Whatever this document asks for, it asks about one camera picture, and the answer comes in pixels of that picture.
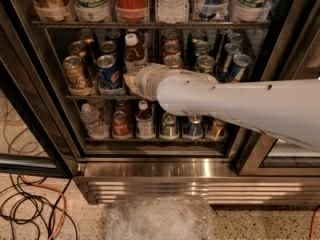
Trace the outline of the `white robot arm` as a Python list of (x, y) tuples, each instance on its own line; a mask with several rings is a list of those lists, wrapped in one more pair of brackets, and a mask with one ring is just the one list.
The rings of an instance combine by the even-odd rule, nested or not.
[(126, 73), (130, 91), (177, 116), (211, 116), (306, 149), (320, 150), (320, 80), (220, 83), (151, 63)]

